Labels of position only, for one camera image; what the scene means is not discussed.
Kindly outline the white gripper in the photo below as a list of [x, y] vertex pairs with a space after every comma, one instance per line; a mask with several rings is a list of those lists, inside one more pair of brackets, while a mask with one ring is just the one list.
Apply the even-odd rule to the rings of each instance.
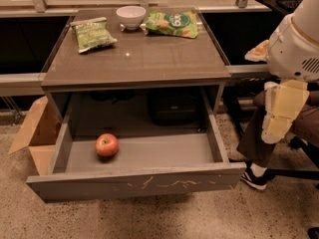
[[269, 41], [259, 43], [244, 58], [252, 62], [267, 61], [272, 75], [296, 79], [264, 85], [266, 115], [261, 138], [265, 143], [276, 143], [288, 133], [309, 97], [305, 82], [319, 80], [319, 26], [289, 14]]

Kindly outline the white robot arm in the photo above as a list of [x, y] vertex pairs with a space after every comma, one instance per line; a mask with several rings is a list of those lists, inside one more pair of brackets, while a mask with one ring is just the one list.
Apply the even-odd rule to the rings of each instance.
[[264, 61], [280, 79], [268, 82], [261, 138], [272, 144], [282, 139], [309, 97], [307, 85], [319, 80], [319, 0], [303, 0], [286, 15], [270, 38], [248, 51], [249, 61]]

